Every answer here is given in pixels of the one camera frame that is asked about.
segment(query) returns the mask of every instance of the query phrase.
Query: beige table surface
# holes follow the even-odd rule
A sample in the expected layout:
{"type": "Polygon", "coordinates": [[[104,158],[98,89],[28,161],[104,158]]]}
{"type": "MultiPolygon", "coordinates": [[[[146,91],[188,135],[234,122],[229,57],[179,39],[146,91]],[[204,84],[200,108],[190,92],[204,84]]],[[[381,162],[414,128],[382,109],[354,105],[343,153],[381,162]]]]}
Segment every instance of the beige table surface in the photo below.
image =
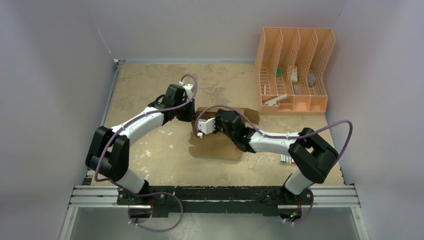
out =
{"type": "MultiPolygon", "coordinates": [[[[252,64],[132,64],[123,65],[106,127],[137,115],[169,84],[178,84],[190,73],[198,78],[197,107],[225,104],[258,109],[252,64]]],[[[267,132],[299,132],[303,127],[327,125],[324,115],[260,116],[259,128],[267,132]]],[[[151,185],[279,186],[297,167],[280,163],[275,153],[243,153],[237,160],[195,158],[189,154],[191,125],[174,119],[156,128],[130,149],[129,166],[151,185]]],[[[330,132],[320,135],[333,144],[330,132]]],[[[343,185],[339,164],[324,185],[343,185]]],[[[92,185],[107,185],[92,181],[92,185]]]]}

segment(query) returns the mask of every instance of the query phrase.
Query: wooden tabletop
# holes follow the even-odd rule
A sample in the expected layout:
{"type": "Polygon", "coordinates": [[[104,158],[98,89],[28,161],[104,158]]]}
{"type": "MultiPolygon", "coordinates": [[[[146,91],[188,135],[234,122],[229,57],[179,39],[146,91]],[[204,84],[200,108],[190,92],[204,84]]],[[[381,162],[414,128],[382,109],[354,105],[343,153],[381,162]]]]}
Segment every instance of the wooden tabletop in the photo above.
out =
{"type": "MultiPolygon", "coordinates": [[[[224,104],[257,110],[252,64],[132,64],[123,65],[113,95],[106,127],[119,125],[139,114],[169,84],[178,84],[186,73],[197,76],[197,107],[224,104]]],[[[299,132],[304,127],[327,125],[322,115],[260,116],[259,128],[266,132],[299,132]]],[[[138,140],[130,149],[129,166],[151,185],[180,186],[279,186],[297,167],[281,164],[275,153],[245,152],[239,159],[196,158],[190,155],[191,124],[173,120],[138,140]]],[[[328,130],[320,135],[331,145],[328,130]]],[[[92,185],[110,184],[92,181],[92,185]]],[[[323,185],[344,181],[340,166],[329,173],[323,185]]]]}

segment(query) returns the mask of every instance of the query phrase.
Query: orange organizer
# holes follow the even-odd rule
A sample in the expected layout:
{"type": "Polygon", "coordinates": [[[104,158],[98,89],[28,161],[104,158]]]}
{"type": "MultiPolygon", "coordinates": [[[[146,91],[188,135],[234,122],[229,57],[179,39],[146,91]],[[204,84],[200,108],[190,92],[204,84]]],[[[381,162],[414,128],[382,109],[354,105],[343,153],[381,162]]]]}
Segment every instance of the orange organizer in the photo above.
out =
{"type": "Polygon", "coordinates": [[[254,64],[260,114],[324,113],[323,74],[335,43],[331,28],[264,27],[254,64]],[[277,104],[265,104],[284,94],[277,104]]]}

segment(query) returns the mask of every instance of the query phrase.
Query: table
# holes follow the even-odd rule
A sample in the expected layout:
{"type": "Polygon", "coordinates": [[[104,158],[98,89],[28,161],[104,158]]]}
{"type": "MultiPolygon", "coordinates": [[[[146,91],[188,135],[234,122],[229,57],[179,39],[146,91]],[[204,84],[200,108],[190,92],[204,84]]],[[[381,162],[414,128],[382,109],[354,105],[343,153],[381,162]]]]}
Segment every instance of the table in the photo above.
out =
{"type": "MultiPolygon", "coordinates": [[[[197,76],[197,107],[225,104],[257,110],[253,64],[141,64],[123,65],[113,94],[106,127],[119,125],[139,114],[169,84],[184,74],[197,76]]],[[[327,125],[322,115],[260,116],[259,128],[267,132],[299,132],[303,127],[327,125]]],[[[137,141],[130,149],[129,166],[150,185],[275,186],[282,185],[297,167],[281,164],[275,153],[244,153],[239,159],[195,158],[190,155],[191,125],[173,120],[137,141]]],[[[331,145],[328,130],[320,135],[331,145]]],[[[92,185],[110,185],[95,182],[92,185]]],[[[323,185],[344,185],[337,163],[323,185]]]]}

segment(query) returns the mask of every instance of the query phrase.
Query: wall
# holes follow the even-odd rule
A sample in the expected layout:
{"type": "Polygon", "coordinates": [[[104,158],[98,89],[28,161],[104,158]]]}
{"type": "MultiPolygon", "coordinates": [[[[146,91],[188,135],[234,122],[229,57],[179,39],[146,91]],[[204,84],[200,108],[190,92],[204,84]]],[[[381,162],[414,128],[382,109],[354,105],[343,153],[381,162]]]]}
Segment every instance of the wall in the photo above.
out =
{"type": "Polygon", "coordinates": [[[59,237],[114,62],[78,1],[0,1],[1,239],[59,237]]]}
{"type": "MultiPolygon", "coordinates": [[[[424,2],[349,0],[324,79],[329,122],[350,119],[340,160],[371,239],[423,239],[424,2]]],[[[338,149],[347,126],[331,131],[338,149]]]]}
{"type": "Polygon", "coordinates": [[[114,58],[254,61],[262,27],[332,27],[347,0],[87,0],[114,58]]]}

